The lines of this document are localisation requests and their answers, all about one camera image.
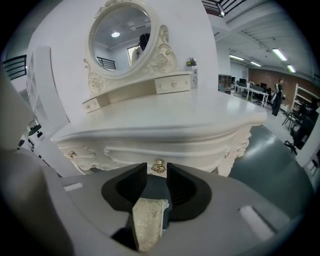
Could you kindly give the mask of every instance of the mirror frame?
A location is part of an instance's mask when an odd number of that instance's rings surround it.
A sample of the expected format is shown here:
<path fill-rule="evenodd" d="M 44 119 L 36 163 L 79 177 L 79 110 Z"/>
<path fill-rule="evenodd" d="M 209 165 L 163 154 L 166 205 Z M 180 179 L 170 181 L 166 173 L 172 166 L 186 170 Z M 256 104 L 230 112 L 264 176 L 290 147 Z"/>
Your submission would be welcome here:
<path fill-rule="evenodd" d="M 95 33 L 100 22 L 119 7 L 132 6 L 146 13 L 151 22 L 151 31 L 148 44 L 141 57 L 130 68 L 119 72 L 110 72 L 104 69 L 94 56 L 93 43 Z M 150 79 L 156 74 L 169 73 L 176 69 L 177 60 L 168 44 L 169 33 L 165 25 L 160 25 L 158 16 L 153 8 L 143 0 L 107 0 L 100 7 L 90 26 L 85 44 L 86 58 L 83 60 L 89 70 L 88 85 L 93 95 L 112 91 L 132 81 Z"/>

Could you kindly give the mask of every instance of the drawer knob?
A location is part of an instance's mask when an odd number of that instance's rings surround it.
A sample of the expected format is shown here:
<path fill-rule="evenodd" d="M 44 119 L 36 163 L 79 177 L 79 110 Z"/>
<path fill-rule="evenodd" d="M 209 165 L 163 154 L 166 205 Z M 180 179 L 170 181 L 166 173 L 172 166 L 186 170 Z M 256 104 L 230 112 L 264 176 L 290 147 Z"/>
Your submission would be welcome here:
<path fill-rule="evenodd" d="M 75 152 L 71 151 L 68 153 L 68 157 L 73 159 L 75 154 L 76 154 Z"/>
<path fill-rule="evenodd" d="M 151 170 L 157 172 L 158 174 L 162 174 L 166 170 L 164 163 L 165 161 L 162 159 L 155 160 L 155 164 L 152 165 Z"/>

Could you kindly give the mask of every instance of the vanity table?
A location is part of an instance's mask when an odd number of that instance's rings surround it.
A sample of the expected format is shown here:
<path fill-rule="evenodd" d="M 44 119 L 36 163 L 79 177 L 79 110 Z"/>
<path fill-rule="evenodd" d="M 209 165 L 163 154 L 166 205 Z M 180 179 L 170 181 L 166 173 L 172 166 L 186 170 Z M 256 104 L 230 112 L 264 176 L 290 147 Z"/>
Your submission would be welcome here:
<path fill-rule="evenodd" d="M 69 123 L 56 142 L 83 174 L 156 159 L 228 176 L 249 145 L 250 129 L 267 119 L 265 110 L 223 92 L 206 90 L 149 95 L 117 102 Z"/>

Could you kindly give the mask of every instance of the railing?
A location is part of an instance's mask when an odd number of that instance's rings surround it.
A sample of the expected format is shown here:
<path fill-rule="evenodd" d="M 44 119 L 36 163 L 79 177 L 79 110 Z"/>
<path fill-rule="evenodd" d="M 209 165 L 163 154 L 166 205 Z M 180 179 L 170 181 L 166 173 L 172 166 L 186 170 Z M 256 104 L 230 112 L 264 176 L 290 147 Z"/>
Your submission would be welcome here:
<path fill-rule="evenodd" d="M 10 58 L 4 61 L 3 68 L 10 80 L 25 76 L 27 74 L 27 55 Z"/>
<path fill-rule="evenodd" d="M 101 66 L 104 67 L 105 69 L 111 69 L 111 70 L 116 69 L 115 61 L 107 58 L 101 58 L 101 57 L 96 57 L 96 58 L 98 59 Z"/>
<path fill-rule="evenodd" d="M 224 17 L 246 0 L 202 0 L 207 14 Z"/>

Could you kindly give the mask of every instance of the brown wall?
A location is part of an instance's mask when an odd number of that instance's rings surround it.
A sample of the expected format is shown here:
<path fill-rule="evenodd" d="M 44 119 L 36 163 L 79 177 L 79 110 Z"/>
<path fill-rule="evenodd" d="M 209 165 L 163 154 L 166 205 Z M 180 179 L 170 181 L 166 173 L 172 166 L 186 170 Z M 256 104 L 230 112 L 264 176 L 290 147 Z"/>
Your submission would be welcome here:
<path fill-rule="evenodd" d="M 275 84 L 279 82 L 279 79 L 284 78 L 283 83 L 283 92 L 285 94 L 285 101 L 283 102 L 284 105 L 289 105 L 291 108 L 295 91 L 296 91 L 296 84 L 299 85 L 299 87 L 302 87 L 309 92 L 317 95 L 320 97 L 320 87 L 314 85 L 313 83 L 302 79 L 300 77 L 296 77 L 290 74 L 284 74 L 276 71 L 270 71 L 270 70 L 264 70 L 264 69 L 256 69 L 256 68 L 249 68 L 249 81 L 254 82 L 255 84 L 266 84 L 267 87 L 271 88 L 273 91 L 275 90 Z M 298 94 L 312 100 L 311 95 L 305 93 L 304 91 L 299 90 Z"/>

